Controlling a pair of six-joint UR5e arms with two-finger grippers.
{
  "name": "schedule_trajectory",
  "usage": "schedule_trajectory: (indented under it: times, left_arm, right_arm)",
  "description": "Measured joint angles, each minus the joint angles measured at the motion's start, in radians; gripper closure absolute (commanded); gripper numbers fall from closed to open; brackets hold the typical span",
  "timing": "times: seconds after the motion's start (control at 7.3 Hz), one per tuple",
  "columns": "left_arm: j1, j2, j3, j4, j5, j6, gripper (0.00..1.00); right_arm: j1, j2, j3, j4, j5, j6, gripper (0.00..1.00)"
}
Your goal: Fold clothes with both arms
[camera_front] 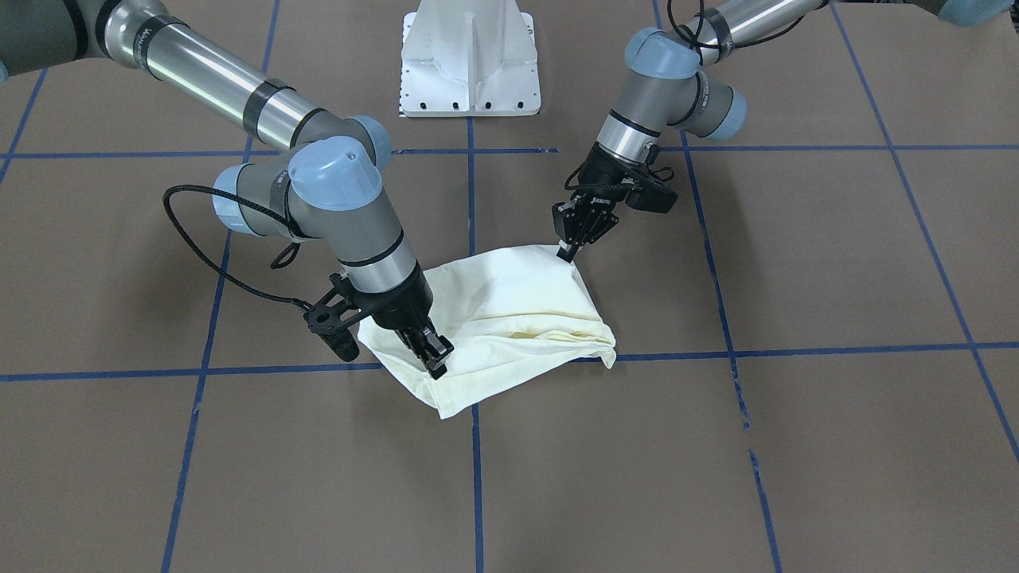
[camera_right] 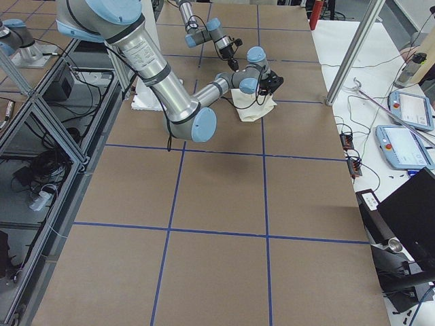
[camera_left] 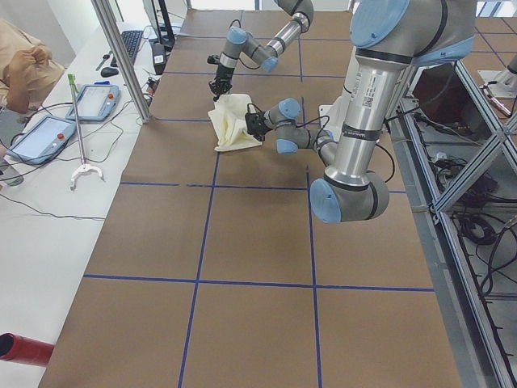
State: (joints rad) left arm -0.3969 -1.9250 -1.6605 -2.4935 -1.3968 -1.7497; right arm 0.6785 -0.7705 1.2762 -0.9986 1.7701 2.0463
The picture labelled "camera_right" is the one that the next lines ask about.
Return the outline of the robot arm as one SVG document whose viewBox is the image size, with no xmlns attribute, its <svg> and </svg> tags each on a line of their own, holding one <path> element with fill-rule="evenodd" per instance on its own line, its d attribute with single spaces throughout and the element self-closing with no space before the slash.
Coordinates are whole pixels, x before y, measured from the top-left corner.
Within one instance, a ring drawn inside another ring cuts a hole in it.
<svg viewBox="0 0 435 326">
<path fill-rule="evenodd" d="M 235 72 L 239 70 L 239 62 L 235 58 L 238 48 L 243 44 L 242 40 L 228 35 L 218 18 L 204 22 L 200 16 L 194 14 L 191 1 L 176 1 L 186 31 L 185 42 L 189 48 L 213 42 L 218 57 L 226 61 L 228 66 Z"/>
<path fill-rule="evenodd" d="M 220 73 L 193 95 L 188 94 L 146 30 L 140 1 L 57 1 L 56 23 L 63 35 L 117 47 L 124 55 L 126 66 L 162 105 L 169 137 L 204 143 L 214 135 L 217 125 L 210 104 L 236 88 L 245 94 L 272 95 L 283 78 L 269 67 L 266 54 L 259 46 L 248 51 L 248 64 L 239 70 L 234 49 L 242 41 L 230 38 L 217 18 L 200 28 L 201 19 L 194 15 L 190 1 L 178 1 L 177 6 L 188 47 L 212 41 L 218 55 L 232 69 Z"/>
</svg>

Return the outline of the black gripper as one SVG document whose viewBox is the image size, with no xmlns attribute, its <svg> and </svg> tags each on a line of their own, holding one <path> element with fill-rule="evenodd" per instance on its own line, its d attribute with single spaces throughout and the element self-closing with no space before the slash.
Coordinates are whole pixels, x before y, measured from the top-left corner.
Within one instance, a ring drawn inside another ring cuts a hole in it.
<svg viewBox="0 0 435 326">
<path fill-rule="evenodd" d="M 232 46 L 226 46 L 220 50 L 220 54 L 222 56 L 222 59 L 225 60 L 228 64 L 228 66 L 232 70 L 238 70 L 239 69 L 239 62 L 234 57 L 234 50 Z"/>
<path fill-rule="evenodd" d="M 273 93 L 273 80 L 271 78 L 266 78 L 260 81 L 258 87 L 258 96 L 267 96 Z"/>
</svg>

